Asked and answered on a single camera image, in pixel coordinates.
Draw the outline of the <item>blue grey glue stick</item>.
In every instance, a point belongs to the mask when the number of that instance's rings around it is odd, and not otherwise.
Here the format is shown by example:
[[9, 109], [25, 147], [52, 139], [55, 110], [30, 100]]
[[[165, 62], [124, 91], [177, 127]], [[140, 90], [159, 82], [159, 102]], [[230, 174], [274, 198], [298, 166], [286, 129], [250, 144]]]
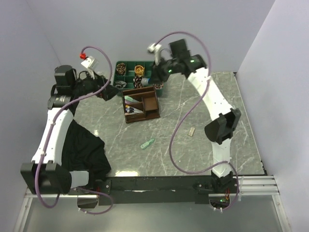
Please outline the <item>blue grey glue stick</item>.
[[143, 86], [149, 86], [152, 84], [151, 82], [151, 78], [150, 77], [143, 77], [142, 80], [141, 80], [141, 84]]

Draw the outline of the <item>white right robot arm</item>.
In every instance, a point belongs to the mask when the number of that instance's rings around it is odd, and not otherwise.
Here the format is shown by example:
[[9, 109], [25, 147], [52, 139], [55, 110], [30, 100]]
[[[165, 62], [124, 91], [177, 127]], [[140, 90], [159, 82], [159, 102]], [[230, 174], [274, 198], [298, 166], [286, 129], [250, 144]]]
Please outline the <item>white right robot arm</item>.
[[199, 102], [204, 102], [211, 117], [211, 122], [204, 128], [213, 153], [211, 186], [214, 191], [223, 192], [233, 184], [230, 145], [241, 112], [226, 100], [211, 77], [210, 66], [201, 55], [190, 53], [184, 39], [171, 42], [169, 46], [171, 49], [169, 60], [161, 57], [160, 44], [153, 43], [148, 46], [147, 51], [154, 54], [155, 59], [149, 82], [152, 84], [166, 82], [172, 74], [180, 73], [199, 93]]

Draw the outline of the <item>small beige eraser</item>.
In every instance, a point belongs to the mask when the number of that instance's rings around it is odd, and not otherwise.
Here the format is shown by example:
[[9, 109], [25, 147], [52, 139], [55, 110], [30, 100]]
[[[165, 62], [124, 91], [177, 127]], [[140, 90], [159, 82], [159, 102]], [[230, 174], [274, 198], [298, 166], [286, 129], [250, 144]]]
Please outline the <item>small beige eraser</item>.
[[190, 130], [189, 130], [188, 135], [189, 135], [190, 137], [192, 137], [193, 134], [194, 134], [194, 132], [195, 132], [195, 128], [194, 128], [194, 127], [191, 127]]

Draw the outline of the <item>yellow cap white marker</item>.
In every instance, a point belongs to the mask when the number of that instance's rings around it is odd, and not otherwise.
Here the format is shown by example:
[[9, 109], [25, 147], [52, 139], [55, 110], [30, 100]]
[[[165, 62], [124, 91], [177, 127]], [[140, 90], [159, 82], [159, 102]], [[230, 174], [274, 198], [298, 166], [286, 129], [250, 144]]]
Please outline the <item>yellow cap white marker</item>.
[[129, 110], [137, 110], [136, 108], [131, 107], [131, 106], [128, 106], [128, 105], [126, 105], [125, 107], [126, 107], [127, 109], [129, 109]]

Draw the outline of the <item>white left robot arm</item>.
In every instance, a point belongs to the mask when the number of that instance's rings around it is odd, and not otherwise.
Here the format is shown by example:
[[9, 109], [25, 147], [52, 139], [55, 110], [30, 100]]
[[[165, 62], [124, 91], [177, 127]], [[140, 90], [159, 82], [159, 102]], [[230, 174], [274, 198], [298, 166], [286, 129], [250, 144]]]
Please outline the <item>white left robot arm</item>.
[[103, 179], [111, 167], [105, 143], [74, 120], [75, 112], [86, 96], [108, 101], [118, 89], [95, 71], [87, 70], [81, 78], [71, 65], [56, 67], [54, 77], [41, 142], [20, 173], [33, 194], [67, 194], [76, 187], [91, 194], [95, 180]]

